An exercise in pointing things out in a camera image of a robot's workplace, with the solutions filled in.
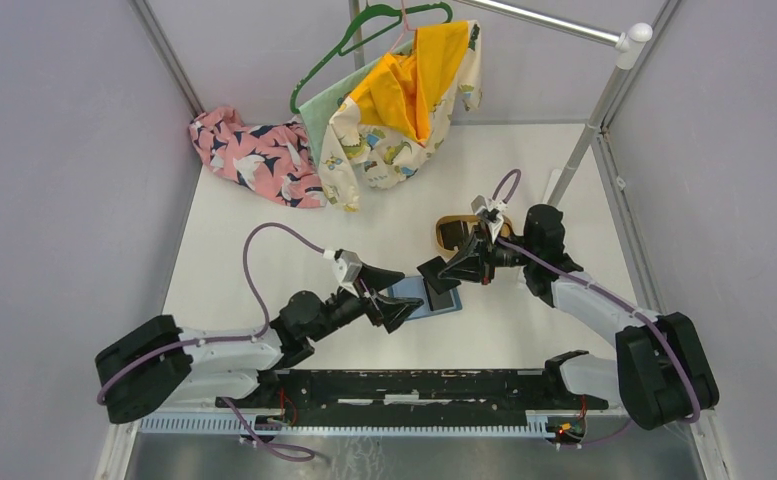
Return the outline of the teal card holder wallet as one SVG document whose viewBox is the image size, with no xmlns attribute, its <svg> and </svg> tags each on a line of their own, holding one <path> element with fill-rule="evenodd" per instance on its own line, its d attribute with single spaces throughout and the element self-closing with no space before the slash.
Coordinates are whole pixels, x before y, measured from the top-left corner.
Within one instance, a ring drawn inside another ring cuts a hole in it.
<svg viewBox="0 0 777 480">
<path fill-rule="evenodd" d="M 444 315 L 462 310 L 462 303 L 456 288 L 446 293 L 437 293 L 422 276 L 407 277 L 388 287 L 389 297 L 419 298 L 423 304 L 409 317 L 408 321 Z"/>
</svg>

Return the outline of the black credit card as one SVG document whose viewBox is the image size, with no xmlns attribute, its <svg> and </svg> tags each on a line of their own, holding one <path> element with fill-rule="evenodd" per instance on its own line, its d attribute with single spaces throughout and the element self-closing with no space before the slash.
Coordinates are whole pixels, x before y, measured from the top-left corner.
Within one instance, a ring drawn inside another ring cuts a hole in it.
<svg viewBox="0 0 777 480">
<path fill-rule="evenodd" d="M 441 256 L 417 266 L 418 272 L 423 277 L 426 285 L 437 295 L 442 295 L 458 287 L 461 282 L 451 278 L 441 278 L 439 274 L 446 268 L 447 262 Z"/>
<path fill-rule="evenodd" d="M 433 286 L 425 284 L 428 308 L 431 312 L 441 312 L 446 310 L 453 310 L 456 307 L 455 300 L 453 299 L 453 292 L 447 290 L 443 293 L 439 293 Z"/>
</svg>

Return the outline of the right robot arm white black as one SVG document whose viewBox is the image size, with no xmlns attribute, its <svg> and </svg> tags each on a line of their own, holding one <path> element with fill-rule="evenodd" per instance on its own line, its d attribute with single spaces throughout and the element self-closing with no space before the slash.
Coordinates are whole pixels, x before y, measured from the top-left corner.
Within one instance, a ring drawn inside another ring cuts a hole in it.
<svg viewBox="0 0 777 480">
<path fill-rule="evenodd" d="M 694 423 L 720 393 L 693 321 L 635 306 L 595 281 L 565 251 L 563 214 L 538 204 L 520 235 L 498 229 L 499 210 L 481 209 L 456 253 L 436 271 L 441 282 L 486 285 L 500 268 L 521 268 L 529 292 L 581 321 L 610 344 L 613 359 L 573 351 L 549 359 L 541 382 L 544 400 L 566 408 L 581 395 L 625 409 L 636 425 L 653 430 Z"/>
</svg>

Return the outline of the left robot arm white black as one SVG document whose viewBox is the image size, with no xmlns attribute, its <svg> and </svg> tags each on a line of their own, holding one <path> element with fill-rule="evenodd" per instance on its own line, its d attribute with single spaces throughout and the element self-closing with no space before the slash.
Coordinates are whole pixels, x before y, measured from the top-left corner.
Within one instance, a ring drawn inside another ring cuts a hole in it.
<svg viewBox="0 0 777 480">
<path fill-rule="evenodd" d="M 404 278 L 401 272 L 365 265 L 350 287 L 327 299 L 299 291 L 276 318 L 252 329 L 196 330 L 179 326 L 171 315 L 158 315 L 96 355 L 97 402 L 113 424 L 139 420 L 162 406 L 211 398 L 266 407 L 278 394 L 278 381 L 269 373 L 309 358 L 315 342 L 361 317 L 389 333 L 402 326 L 425 303 L 387 295 Z"/>
</svg>

